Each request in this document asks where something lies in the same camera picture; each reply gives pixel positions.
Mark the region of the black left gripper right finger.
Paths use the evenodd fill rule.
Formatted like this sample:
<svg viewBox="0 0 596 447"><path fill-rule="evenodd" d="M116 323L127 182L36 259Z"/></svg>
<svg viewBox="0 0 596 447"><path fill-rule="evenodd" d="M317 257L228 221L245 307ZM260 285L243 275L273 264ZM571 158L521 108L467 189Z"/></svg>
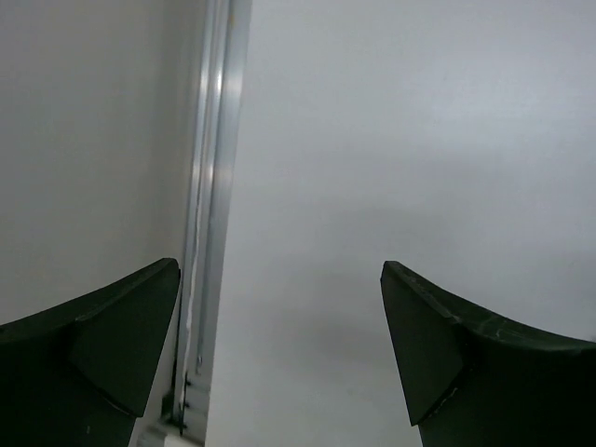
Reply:
<svg viewBox="0 0 596 447"><path fill-rule="evenodd" d="M383 266L410 423L426 446L591 446L595 345L505 318Z"/></svg>

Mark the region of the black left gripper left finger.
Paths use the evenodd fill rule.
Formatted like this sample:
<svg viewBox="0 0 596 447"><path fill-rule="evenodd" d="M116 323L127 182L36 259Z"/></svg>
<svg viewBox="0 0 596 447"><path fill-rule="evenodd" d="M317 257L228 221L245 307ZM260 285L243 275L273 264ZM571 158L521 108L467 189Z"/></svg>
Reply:
<svg viewBox="0 0 596 447"><path fill-rule="evenodd" d="M177 301L163 258L1 327L4 446L126 446L142 418Z"/></svg>

